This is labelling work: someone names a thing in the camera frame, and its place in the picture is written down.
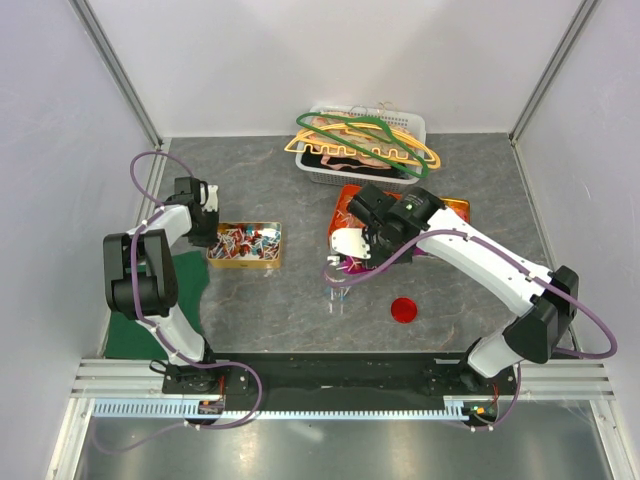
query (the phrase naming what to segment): robotic arm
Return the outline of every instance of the robotic arm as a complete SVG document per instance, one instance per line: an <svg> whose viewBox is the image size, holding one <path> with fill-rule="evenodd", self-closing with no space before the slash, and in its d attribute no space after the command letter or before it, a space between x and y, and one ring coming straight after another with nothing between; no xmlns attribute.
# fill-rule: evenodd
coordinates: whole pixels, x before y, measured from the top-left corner
<svg viewBox="0 0 640 480"><path fill-rule="evenodd" d="M131 280L130 254L137 228L108 235L103 242L106 297L109 308L135 320L164 348L174 365L186 362L169 351L162 337L193 362L210 361L212 352L206 340L196 333L178 303L178 281L171 259L171 246L181 236L192 245L208 247L217 243L218 187L193 177L176 178L174 195L165 202L164 213L138 237L136 256L146 261L146 272L138 275L142 312L150 321L137 318Z"/></svg>
<svg viewBox="0 0 640 480"><path fill-rule="evenodd" d="M575 272L565 266L552 272L519 257L420 187L409 189L396 200L367 185L354 196L348 210L366 227L343 228L332 234L331 248L338 254L330 257L334 264L351 256L362 259L367 268L376 268L394 255L395 263L408 263L412 249L399 256L397 252L418 235L431 232L432 236L424 235L427 238L416 243L418 248L484 285L517 316L504 329L478 339L465 354L461 379L470 388L476 376L493 378L523 359L547 362L575 317L573 305L534 281L539 278L577 298Z"/></svg>

